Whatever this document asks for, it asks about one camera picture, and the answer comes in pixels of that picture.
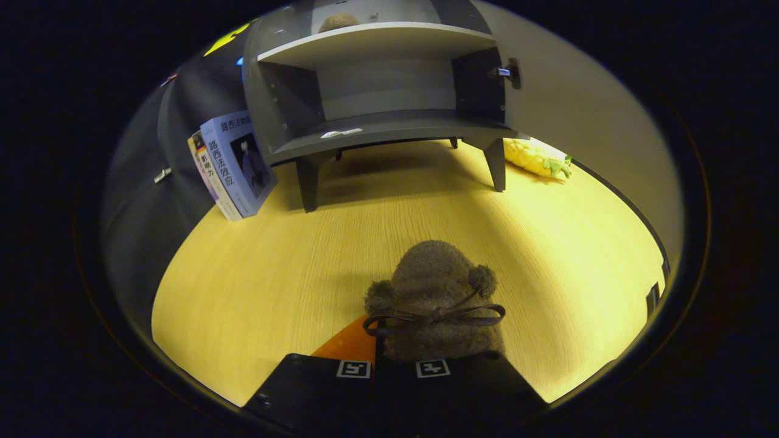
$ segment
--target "yellow floor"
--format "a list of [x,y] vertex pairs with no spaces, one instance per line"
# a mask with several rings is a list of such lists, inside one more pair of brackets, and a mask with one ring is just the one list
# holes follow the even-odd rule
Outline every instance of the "yellow floor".
[[509,360],[553,401],[616,358],[646,323],[662,256],[638,217],[574,167],[567,183],[507,164],[497,193],[484,155],[448,141],[350,150],[320,172],[306,214],[293,164],[260,212],[214,207],[171,261],[153,338],[197,380],[242,406],[290,352],[310,354],[363,313],[414,243],[437,238],[490,266]]

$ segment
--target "stuffed animal on shelf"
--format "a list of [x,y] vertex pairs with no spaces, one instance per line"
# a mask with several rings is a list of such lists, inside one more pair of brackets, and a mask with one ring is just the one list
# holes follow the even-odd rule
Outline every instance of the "stuffed animal on shelf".
[[[383,336],[384,355],[399,362],[504,353],[497,324],[506,310],[490,300],[496,286],[491,269],[474,266],[453,245],[421,242],[400,259],[391,280],[370,287],[363,327]],[[378,322],[385,326],[370,327]]]
[[322,26],[319,28],[319,33],[327,32],[328,30],[340,29],[341,27],[348,27],[360,24],[356,18],[351,14],[338,13],[329,16],[325,19]]
[[563,182],[563,175],[571,177],[571,157],[538,139],[503,139],[503,152],[507,161],[536,175]]

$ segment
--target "cabinet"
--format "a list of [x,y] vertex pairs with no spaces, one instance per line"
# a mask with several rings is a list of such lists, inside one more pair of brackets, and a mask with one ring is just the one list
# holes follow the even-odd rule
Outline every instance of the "cabinet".
[[[249,30],[244,88],[263,158],[296,162],[306,211],[317,207],[322,163],[382,143],[450,139],[456,148],[463,139],[485,152],[495,189],[504,190],[502,139],[516,131],[504,125],[504,85],[489,74],[501,66],[492,35],[380,22],[268,44],[263,35],[284,32],[283,12]],[[308,33],[298,15],[288,18]]]

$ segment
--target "brown plush toy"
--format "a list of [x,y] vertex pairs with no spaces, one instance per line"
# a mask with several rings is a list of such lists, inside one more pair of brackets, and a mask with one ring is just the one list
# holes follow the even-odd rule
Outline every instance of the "brown plush toy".
[[[370,287],[363,327],[386,336],[384,355],[400,362],[504,353],[497,323],[506,311],[490,300],[496,285],[492,270],[449,243],[421,242],[400,259],[391,281]],[[386,327],[369,328],[377,321]]]
[[354,26],[360,24],[356,18],[351,14],[339,13],[333,16],[329,16],[325,19],[322,26],[319,28],[319,33],[327,32],[328,30],[340,29],[341,27]]

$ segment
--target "brown ribbon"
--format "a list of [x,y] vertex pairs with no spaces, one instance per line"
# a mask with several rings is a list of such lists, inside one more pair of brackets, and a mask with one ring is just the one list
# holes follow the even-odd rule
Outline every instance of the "brown ribbon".
[[[476,289],[460,300],[454,306],[449,307],[436,307],[427,315],[419,315],[417,313],[408,312],[403,309],[395,308],[395,311],[403,313],[403,315],[375,315],[366,319],[362,323],[362,328],[365,329],[371,336],[388,336],[391,334],[397,334],[409,330],[417,330],[422,327],[426,327],[437,323],[455,323],[464,326],[494,326],[499,323],[506,315],[506,309],[500,304],[487,304],[479,307],[468,307],[466,309],[458,309],[461,305],[465,304],[473,298],[481,289]],[[476,312],[481,309],[495,310],[499,316],[487,317],[487,316],[468,316],[470,313]],[[378,321],[386,320],[401,320],[405,321],[396,327],[377,327],[369,328],[371,324]]]

